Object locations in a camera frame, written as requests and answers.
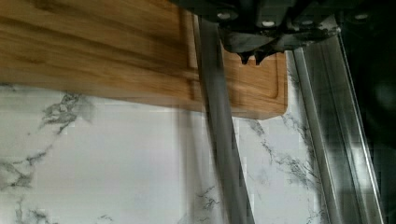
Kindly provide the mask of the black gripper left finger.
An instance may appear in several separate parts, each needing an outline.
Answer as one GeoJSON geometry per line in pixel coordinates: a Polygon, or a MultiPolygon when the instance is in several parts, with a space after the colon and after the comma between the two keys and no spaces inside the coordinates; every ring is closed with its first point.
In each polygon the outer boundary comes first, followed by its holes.
{"type": "Polygon", "coordinates": [[[246,51],[246,52],[240,52],[238,53],[238,56],[241,59],[242,64],[247,64],[249,61],[249,58],[253,55],[252,51],[246,51]]]}

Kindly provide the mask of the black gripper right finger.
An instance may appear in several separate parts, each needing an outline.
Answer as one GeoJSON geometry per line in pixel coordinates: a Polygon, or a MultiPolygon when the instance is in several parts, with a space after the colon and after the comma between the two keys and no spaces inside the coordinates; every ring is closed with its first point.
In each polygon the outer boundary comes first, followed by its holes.
{"type": "Polygon", "coordinates": [[[254,52],[255,64],[260,65],[261,62],[268,56],[267,50],[256,50],[254,52]]]}

